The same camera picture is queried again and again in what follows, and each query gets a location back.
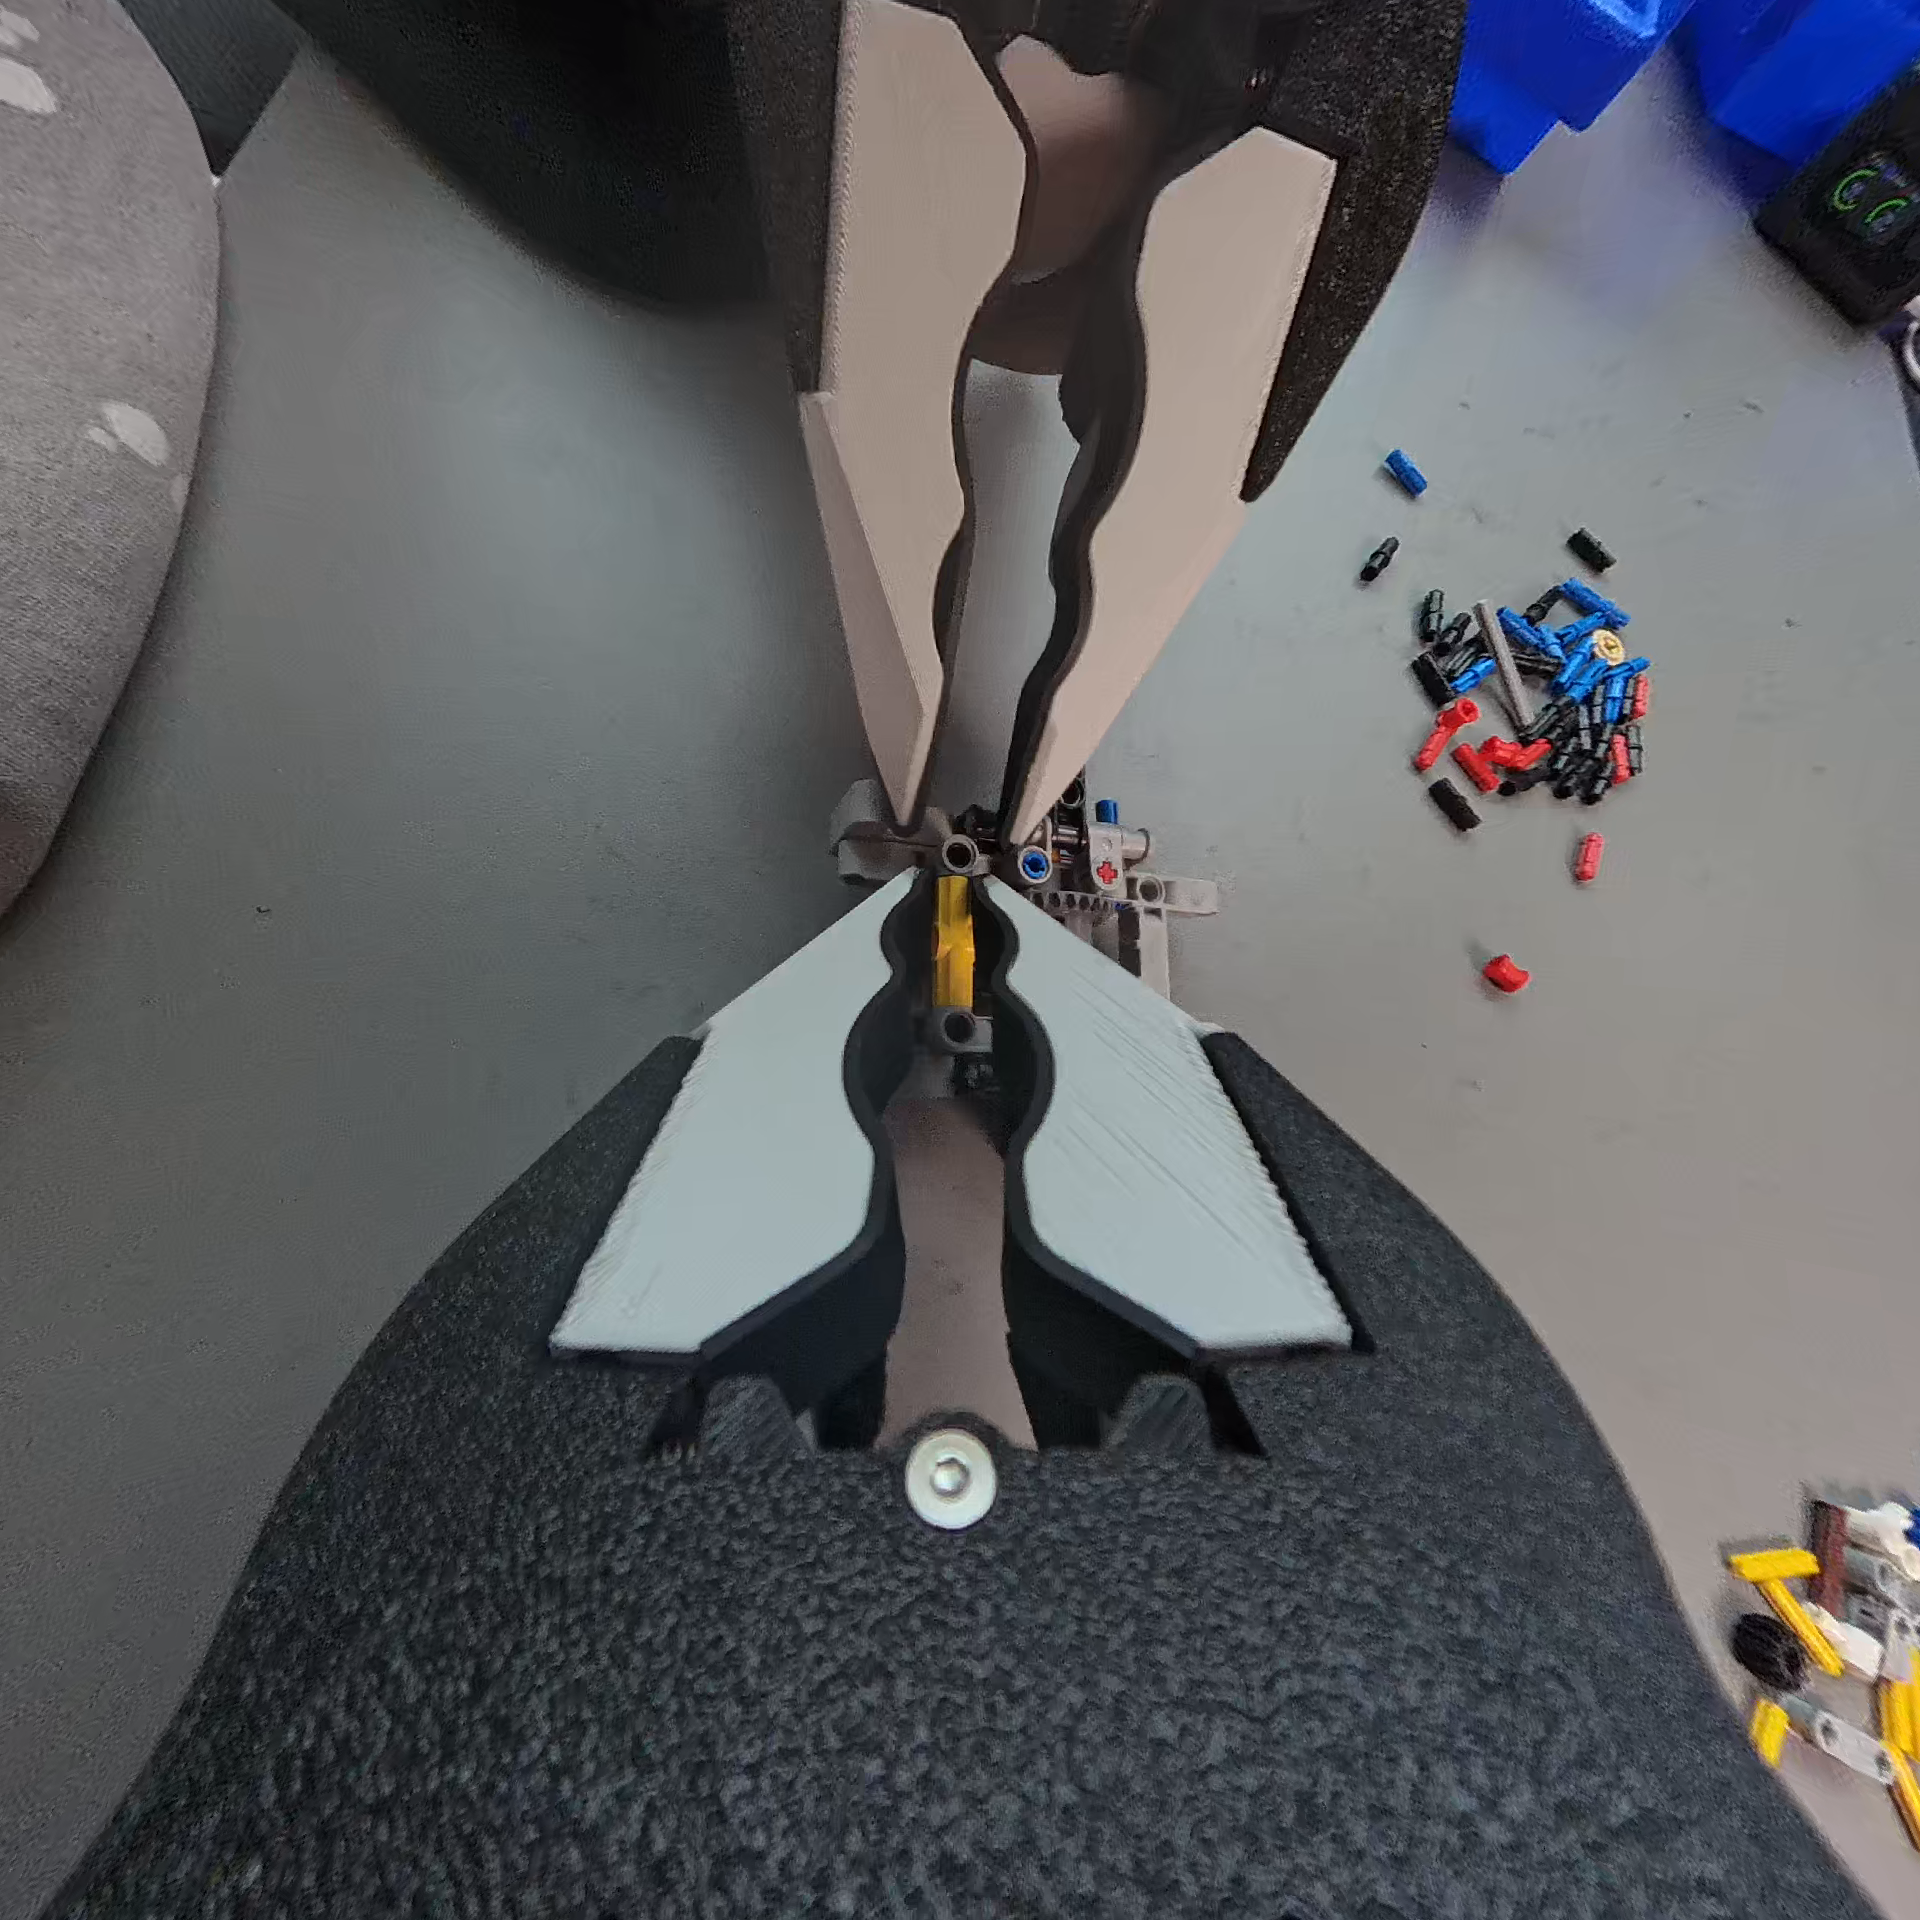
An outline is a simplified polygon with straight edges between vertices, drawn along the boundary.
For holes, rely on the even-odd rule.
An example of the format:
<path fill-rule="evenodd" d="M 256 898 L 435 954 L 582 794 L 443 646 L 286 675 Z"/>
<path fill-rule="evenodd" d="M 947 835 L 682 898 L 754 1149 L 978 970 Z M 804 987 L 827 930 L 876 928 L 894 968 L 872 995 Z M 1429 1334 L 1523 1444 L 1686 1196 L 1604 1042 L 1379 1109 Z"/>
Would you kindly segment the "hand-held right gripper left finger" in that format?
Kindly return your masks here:
<path fill-rule="evenodd" d="M 915 1046 L 901 874 L 734 997 L 588 1254 L 548 1345 L 719 1360 L 872 1249 L 894 1194 L 882 1110 Z"/>

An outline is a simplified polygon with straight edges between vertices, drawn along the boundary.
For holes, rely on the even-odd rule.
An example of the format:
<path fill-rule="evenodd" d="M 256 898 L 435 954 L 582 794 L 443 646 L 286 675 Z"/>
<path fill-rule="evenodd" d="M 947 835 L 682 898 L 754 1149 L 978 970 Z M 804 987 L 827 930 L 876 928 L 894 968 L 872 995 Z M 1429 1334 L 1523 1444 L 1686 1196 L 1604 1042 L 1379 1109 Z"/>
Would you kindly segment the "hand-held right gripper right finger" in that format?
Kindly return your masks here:
<path fill-rule="evenodd" d="M 1223 1088 L 1215 1030 L 987 877 L 1020 1118 L 1014 1246 L 1187 1360 L 1344 1354 L 1352 1321 Z"/>

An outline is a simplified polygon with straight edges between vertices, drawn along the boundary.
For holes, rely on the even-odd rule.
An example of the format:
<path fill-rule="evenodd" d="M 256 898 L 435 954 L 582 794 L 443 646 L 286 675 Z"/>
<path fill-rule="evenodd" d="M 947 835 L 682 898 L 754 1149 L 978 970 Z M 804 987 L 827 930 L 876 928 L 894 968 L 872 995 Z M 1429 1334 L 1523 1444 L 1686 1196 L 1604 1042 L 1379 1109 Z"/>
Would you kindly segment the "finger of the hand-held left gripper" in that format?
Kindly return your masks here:
<path fill-rule="evenodd" d="M 1052 549 L 1053 625 L 1014 713 L 1007 842 L 1085 765 L 1243 521 L 1243 475 L 1338 161 L 1269 128 L 1170 177 L 1092 321 L 1094 411 Z"/>
<path fill-rule="evenodd" d="M 970 570 L 960 392 L 1018 251 L 1028 150 L 950 16 L 848 4 L 839 41 L 823 348 L 800 429 L 860 723 L 892 821 L 911 827 Z"/>

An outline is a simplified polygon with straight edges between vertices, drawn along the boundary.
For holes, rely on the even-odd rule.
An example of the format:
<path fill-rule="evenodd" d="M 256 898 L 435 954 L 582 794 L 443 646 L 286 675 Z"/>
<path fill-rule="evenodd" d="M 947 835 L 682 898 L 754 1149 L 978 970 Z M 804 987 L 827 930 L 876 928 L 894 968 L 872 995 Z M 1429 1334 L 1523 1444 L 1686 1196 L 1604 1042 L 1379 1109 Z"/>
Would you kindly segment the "grey toy brick assembly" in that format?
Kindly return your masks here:
<path fill-rule="evenodd" d="M 1218 912 L 1213 881 L 1181 877 L 1157 866 L 1147 829 L 1124 825 L 1110 801 L 1090 801 L 1084 777 L 1070 780 L 1052 812 L 1021 842 L 1007 838 L 990 806 L 956 814 L 931 806 L 916 827 L 901 827 L 879 782 L 853 782 L 829 817 L 827 845 L 840 883 L 871 891 L 901 874 L 926 872 L 934 881 L 958 874 L 1004 881 L 1047 918 L 1090 944 L 1149 989 L 1170 997 L 1168 926 Z M 991 1066 L 987 937 L 975 930 L 975 1001 L 972 1014 L 931 1005 L 931 923 L 911 960 L 910 1003 L 919 1053 L 906 1093 L 911 1099 L 996 1097 Z"/>

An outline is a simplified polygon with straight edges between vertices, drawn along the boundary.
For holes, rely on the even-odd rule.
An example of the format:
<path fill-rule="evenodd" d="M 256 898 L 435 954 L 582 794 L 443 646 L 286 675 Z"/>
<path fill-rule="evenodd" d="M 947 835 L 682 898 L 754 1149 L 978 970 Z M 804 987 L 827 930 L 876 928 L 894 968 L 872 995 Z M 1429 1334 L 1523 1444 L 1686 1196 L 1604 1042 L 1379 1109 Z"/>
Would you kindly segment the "pile of small toy pins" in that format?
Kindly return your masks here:
<path fill-rule="evenodd" d="M 1523 608 L 1429 588 L 1411 613 L 1408 676 L 1431 723 L 1408 769 L 1454 832 L 1478 829 L 1490 801 L 1595 809 L 1643 776 L 1651 661 L 1595 586 L 1612 550 L 1587 531 L 1568 550 L 1580 573 Z"/>

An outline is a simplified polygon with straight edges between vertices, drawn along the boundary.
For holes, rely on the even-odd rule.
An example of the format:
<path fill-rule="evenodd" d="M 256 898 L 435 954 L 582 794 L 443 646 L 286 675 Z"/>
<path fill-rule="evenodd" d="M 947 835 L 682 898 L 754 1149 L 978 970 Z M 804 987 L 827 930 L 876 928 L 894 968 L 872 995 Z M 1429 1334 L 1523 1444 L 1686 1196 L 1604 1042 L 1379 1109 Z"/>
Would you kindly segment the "grey desk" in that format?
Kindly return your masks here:
<path fill-rule="evenodd" d="M 1712 1634 L 1916 1488 L 1916 459 L 1675 51 L 1420 237 L 1094 777 L 1181 995 L 1474 1249 Z M 778 326 L 524 251 L 307 56 L 222 187 L 175 572 L 5 922 L 5 1916 L 138 1776 L 402 1294 L 846 893 L 867 765 Z M 1429 588 L 1580 573 L 1643 776 L 1454 832 Z M 1482 965 L 1532 971 L 1501 997 Z"/>

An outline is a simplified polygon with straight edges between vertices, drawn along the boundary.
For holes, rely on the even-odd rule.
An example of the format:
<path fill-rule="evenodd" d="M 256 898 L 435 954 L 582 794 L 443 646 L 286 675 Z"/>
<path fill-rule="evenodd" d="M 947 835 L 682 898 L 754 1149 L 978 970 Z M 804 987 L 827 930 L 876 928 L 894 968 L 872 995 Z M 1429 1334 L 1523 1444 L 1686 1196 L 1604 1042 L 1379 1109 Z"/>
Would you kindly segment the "large blue storage bin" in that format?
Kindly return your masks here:
<path fill-rule="evenodd" d="M 1804 162 L 1918 60 L 1916 2 L 1694 2 L 1678 28 L 1707 117 Z"/>

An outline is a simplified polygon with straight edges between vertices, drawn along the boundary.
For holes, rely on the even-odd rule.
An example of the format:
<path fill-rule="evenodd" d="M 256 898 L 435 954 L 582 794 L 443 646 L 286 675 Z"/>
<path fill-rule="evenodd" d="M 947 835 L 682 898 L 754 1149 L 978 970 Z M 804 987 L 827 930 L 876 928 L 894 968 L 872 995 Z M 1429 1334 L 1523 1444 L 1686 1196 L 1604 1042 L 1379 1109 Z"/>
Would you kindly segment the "black display device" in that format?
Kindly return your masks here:
<path fill-rule="evenodd" d="M 1752 228 L 1850 322 L 1904 312 L 1918 294 L 1918 66 L 1798 166 Z"/>

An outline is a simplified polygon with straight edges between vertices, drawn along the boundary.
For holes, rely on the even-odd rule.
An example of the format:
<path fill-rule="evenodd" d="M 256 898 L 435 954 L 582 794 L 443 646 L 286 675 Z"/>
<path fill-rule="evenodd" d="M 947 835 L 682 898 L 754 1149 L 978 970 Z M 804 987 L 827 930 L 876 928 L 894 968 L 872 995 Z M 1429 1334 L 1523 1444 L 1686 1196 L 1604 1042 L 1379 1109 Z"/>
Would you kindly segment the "pile of mixed toy parts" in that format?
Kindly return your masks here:
<path fill-rule="evenodd" d="M 1776 1769 L 1792 1745 L 1883 1790 L 1918 1843 L 1918 1508 L 1812 1496 L 1804 1542 L 1733 1549 L 1756 1600 L 1727 1633 L 1752 1685 L 1747 1740 Z"/>

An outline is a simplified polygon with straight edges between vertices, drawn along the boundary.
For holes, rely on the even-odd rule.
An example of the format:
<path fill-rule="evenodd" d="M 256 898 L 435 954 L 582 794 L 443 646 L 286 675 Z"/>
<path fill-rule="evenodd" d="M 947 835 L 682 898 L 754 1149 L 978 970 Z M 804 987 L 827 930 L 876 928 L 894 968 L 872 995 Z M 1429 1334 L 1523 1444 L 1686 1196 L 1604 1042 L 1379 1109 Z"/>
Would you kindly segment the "person's grey sweatshirt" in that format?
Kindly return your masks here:
<path fill-rule="evenodd" d="M 3 10 L 3 908 L 31 884 L 149 637 L 219 316 L 184 98 L 110 2 Z"/>

